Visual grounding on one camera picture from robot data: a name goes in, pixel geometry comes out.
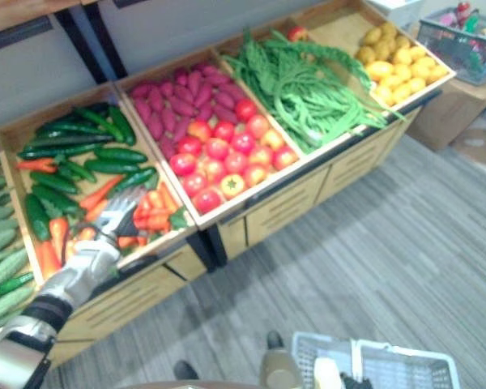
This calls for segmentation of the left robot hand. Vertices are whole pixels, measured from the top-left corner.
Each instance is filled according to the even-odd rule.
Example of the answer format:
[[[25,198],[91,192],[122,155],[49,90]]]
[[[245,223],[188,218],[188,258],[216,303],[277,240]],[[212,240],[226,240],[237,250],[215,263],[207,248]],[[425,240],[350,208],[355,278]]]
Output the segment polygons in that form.
[[[113,243],[119,237],[138,237],[141,233],[134,225],[134,211],[146,193],[144,186],[134,186],[108,199],[106,208],[92,222],[98,236]]]

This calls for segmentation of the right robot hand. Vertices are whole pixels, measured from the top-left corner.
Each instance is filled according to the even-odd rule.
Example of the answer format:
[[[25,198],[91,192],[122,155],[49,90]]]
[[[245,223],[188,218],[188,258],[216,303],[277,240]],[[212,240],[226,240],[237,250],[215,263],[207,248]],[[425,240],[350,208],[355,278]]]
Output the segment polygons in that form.
[[[345,373],[341,373],[340,378],[345,389],[373,389],[372,383],[367,378],[358,381]]]

